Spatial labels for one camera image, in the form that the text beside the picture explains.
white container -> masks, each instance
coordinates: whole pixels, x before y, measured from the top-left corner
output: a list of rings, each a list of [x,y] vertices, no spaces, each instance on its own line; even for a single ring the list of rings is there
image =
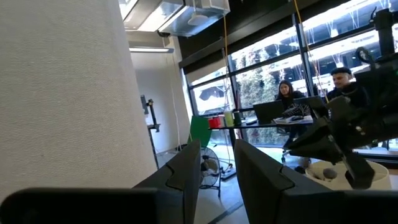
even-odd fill
[[[391,190],[390,175],[387,168],[384,166],[368,161],[369,165],[374,169],[375,175],[373,178],[372,186],[368,190]],[[319,178],[323,179],[323,170],[326,168],[332,168],[337,172],[337,177],[331,181],[325,181],[315,178],[315,174]],[[352,190],[350,184],[348,183],[345,173],[347,171],[346,166],[339,162],[333,166],[330,162],[319,161],[311,164],[309,170],[305,171],[305,175],[319,184],[324,185],[332,190]]]

monitor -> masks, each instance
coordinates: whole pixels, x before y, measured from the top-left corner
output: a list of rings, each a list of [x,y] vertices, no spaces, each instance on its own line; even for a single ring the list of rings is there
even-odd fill
[[[269,124],[275,118],[282,116],[284,105],[281,100],[253,105],[259,124]]]
[[[328,116],[328,110],[326,108],[325,102],[320,96],[310,96],[305,98],[294,99],[294,103],[309,105],[311,108],[311,115],[313,118],[319,118],[321,116]]]

green chair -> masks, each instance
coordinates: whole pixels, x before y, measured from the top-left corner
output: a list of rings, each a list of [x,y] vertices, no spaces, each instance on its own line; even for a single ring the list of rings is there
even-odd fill
[[[199,139],[202,148],[207,147],[211,138],[211,130],[209,130],[209,122],[207,118],[201,116],[192,116],[190,135],[188,144],[193,140]]]

glass window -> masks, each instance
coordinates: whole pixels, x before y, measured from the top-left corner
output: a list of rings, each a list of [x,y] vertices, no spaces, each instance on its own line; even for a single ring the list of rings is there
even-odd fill
[[[256,117],[254,111],[244,112],[245,118]],[[289,138],[285,129],[278,128],[250,128],[244,129],[248,137],[248,143],[255,146],[281,147]]]
[[[231,145],[231,137],[229,136],[228,130],[212,130],[210,136],[210,142],[208,147],[212,147],[216,144],[227,144]]]
[[[398,0],[352,0],[303,22],[308,44],[335,37],[369,24],[377,8],[398,9]]]
[[[225,75],[226,71],[227,71],[226,67],[220,68],[219,70],[212,72],[205,77],[199,78],[199,79],[191,82],[191,85],[197,85],[199,83],[203,83],[203,82],[211,80],[213,78],[220,77],[222,75]]]
[[[234,108],[229,78],[224,78],[193,89],[198,114],[220,113]]]
[[[379,36],[375,30],[311,50],[310,61],[318,67],[321,86],[326,92],[335,87],[330,75],[334,68],[348,67],[355,73],[368,66],[356,57],[355,51],[358,47],[368,49],[374,58],[381,56]],[[320,90],[317,77],[313,77],[313,82]]]
[[[300,55],[236,75],[241,107],[274,101],[283,79],[291,81],[294,90],[307,92]]]
[[[297,33],[295,27],[291,27],[232,53],[231,70],[236,71],[297,49],[299,49]]]

wall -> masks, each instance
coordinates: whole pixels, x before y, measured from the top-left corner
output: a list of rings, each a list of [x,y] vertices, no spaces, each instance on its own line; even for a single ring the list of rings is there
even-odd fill
[[[1,0],[0,30],[0,202],[156,170],[117,1]]]
[[[178,68],[180,60],[179,46],[172,39],[168,47],[175,48],[173,54],[131,53],[131,59],[137,74],[140,94],[146,99],[153,99],[157,122],[161,124],[160,132],[152,131],[156,151],[164,152],[178,146],[177,120],[180,130],[180,143],[185,144],[190,130],[190,105],[186,104],[183,92],[182,74]],[[152,123],[149,115],[147,123]]]

